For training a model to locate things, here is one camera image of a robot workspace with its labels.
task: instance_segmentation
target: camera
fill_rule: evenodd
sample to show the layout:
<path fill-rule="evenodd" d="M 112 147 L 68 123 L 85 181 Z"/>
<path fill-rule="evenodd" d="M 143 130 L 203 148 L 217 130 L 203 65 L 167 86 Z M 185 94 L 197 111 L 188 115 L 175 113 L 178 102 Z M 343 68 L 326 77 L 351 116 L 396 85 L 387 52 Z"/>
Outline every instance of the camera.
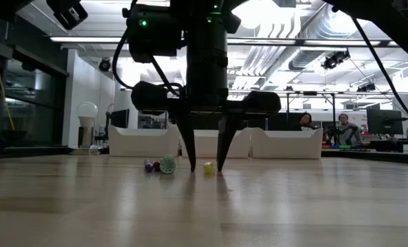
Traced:
<path fill-rule="evenodd" d="M 338 65 L 342 64 L 344 60 L 350 58 L 349 51 L 337 51 L 332 55 L 326 56 L 325 61 L 321 64 L 324 69 L 334 69 Z"/>
<path fill-rule="evenodd" d="M 109 58 L 102 58 L 102 61 L 99 64 L 99 70 L 103 72 L 108 72 L 111 69 L 111 62 Z"/>

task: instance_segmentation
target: light fixture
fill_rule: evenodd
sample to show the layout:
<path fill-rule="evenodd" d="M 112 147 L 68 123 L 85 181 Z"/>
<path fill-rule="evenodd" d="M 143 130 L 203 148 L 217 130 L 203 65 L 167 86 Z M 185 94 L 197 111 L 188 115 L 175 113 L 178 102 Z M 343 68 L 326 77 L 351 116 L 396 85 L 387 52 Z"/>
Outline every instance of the light fixture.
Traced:
<path fill-rule="evenodd" d="M 349 51 L 337 51 L 332 55 L 326 56 L 325 61 L 321 64 L 324 69 L 334 69 L 338 65 L 342 64 L 344 60 L 350 58 Z"/>
<path fill-rule="evenodd" d="M 91 150 L 94 137 L 94 124 L 98 113 L 98 107 L 92 102 L 82 102 L 78 105 L 76 109 L 76 114 L 80 121 L 78 136 L 82 137 L 82 143 L 79 145 L 78 151 L 74 152 L 74 154 L 90 154 L 92 151 L 99 151 L 99 148 Z"/>
<path fill-rule="evenodd" d="M 369 84 L 365 86 L 359 87 L 356 91 L 357 92 L 370 92 L 370 91 L 375 91 L 375 90 L 376 90 L 375 84 L 370 82 Z"/>
<path fill-rule="evenodd" d="M 74 36 L 55 36 L 50 37 L 53 42 L 59 43 L 119 43 L 119 37 L 74 37 Z"/>
<path fill-rule="evenodd" d="M 263 23 L 281 23 L 286 16 L 273 0 L 249 0 L 231 11 L 241 19 L 241 25 L 255 29 Z"/>

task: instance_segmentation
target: ceiling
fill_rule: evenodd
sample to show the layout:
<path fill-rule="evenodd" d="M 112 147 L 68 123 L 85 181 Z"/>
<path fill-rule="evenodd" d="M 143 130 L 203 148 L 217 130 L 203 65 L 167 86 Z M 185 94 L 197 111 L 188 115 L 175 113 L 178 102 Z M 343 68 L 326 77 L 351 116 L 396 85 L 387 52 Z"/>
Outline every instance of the ceiling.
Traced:
<path fill-rule="evenodd" d="M 122 17 L 122 8 L 128 8 L 130 1 L 82 0 L 81 4 L 88 12 L 89 17 L 71 31 L 65 30 L 58 24 L 45 0 L 34 1 L 23 8 L 19 15 L 50 36 L 118 37 L 123 34 L 126 28 L 125 19 Z M 335 29 L 335 33 L 331 34 L 332 38 L 361 39 L 361 35 L 356 32 L 353 26 L 348 27 L 345 25 L 346 21 L 349 22 L 349 19 L 345 19 L 348 16 L 333 16 L 328 19 L 332 21 L 325 23 L 325 18 L 329 18 L 329 16 L 327 12 L 324 12 L 324 8 L 328 8 L 328 6 L 324 6 L 321 0 L 297 0 L 299 4 L 297 4 L 296 9 L 278 7 L 264 7 L 260 9 L 258 6 L 266 1 L 272 0 L 251 0 L 255 4 L 249 6 L 249 10 L 256 7 L 258 9 L 249 12 L 255 12 L 259 15 L 254 16 L 252 14 L 253 16 L 241 17 L 242 25 L 236 34 L 229 35 L 229 37 L 327 39 L 331 37 L 322 36 L 318 30 L 316 31 L 318 33 L 309 33 L 309 29 L 313 25 L 328 25 L 330 28 Z M 169 5 L 169 1 L 165 0 L 139 0 L 138 3 Z M 280 16 L 278 24 L 276 24 L 277 21 L 274 16 Z M 247 25 L 247 21 L 245 21 L 247 19 L 250 21 L 260 19 L 261 23 L 256 28 L 247 29 L 245 26 L 251 27 L 251 25 Z M 373 23 L 364 22 L 362 25 L 366 34 L 372 40 L 389 40 L 389 37 Z M 85 60 L 91 62 L 96 67 L 102 57 L 111 57 L 113 55 L 116 45 L 70 44 L 65 45 L 65 47 L 77 49 Z M 126 62 L 129 61 L 129 58 L 125 57 L 130 55 L 125 48 L 121 53 L 122 61 L 119 61 L 123 67 L 129 66 Z M 300 56 L 301 53 L 307 52 L 298 51 L 298 49 L 294 47 L 252 47 L 251 45 L 228 46 L 229 86 L 232 89 L 244 90 L 282 91 L 287 86 L 292 86 L 294 90 L 301 91 L 355 91 L 359 85 L 372 81 L 375 82 L 380 91 L 389 90 L 368 48 L 349 48 L 352 60 L 346 60 L 337 68 L 326 73 L 320 67 L 320 63 L 324 60 L 325 55 L 331 54 L 333 51 L 317 51 L 317 53 L 310 51 L 309 54 L 315 54 L 315 56 L 303 70 L 290 70 L 288 62 L 291 59 L 295 59 L 296 56 Z M 408 77 L 408 54 L 401 48 L 377 48 L 376 51 L 391 76 L 400 79 Z M 163 62 L 160 62 L 161 68 L 165 71 L 170 81 L 183 81 L 181 67 L 185 68 L 184 50 L 179 51 L 176 58 L 159 59 L 163 60 Z M 150 64 L 140 66 L 140 71 L 142 80 L 149 82 L 161 81 Z M 408 91 L 408 87 L 404 86 L 401 90 Z"/>

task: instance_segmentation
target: stage light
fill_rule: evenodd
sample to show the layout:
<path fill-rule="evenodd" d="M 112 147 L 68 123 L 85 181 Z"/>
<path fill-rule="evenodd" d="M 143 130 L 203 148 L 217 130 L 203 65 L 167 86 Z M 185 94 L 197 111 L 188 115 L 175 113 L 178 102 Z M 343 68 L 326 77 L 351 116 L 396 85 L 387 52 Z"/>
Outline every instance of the stage light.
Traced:
<path fill-rule="evenodd" d="M 321 64 L 324 69 L 334 69 L 338 65 L 350 58 L 349 51 L 337 51 L 332 55 L 326 56 L 325 61 Z"/>

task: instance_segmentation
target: person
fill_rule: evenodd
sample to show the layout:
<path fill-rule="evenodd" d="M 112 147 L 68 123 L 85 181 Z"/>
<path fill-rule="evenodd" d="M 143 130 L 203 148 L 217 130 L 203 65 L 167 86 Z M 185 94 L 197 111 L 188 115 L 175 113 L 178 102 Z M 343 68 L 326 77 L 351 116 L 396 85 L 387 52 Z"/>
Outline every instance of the person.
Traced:
<path fill-rule="evenodd" d="M 299 123 L 297 123 L 294 126 L 294 130 L 301 130 L 301 131 L 315 130 L 315 128 L 311 126 L 312 122 L 313 122 L 313 118 L 311 117 L 311 114 L 303 113 L 302 116 L 300 116 Z"/>
<path fill-rule="evenodd" d="M 340 125 L 338 129 L 341 131 L 339 135 L 339 141 L 341 145 L 363 145 L 363 137 L 361 136 L 361 132 L 353 123 L 349 122 L 349 116 L 342 113 L 339 115 Z"/>

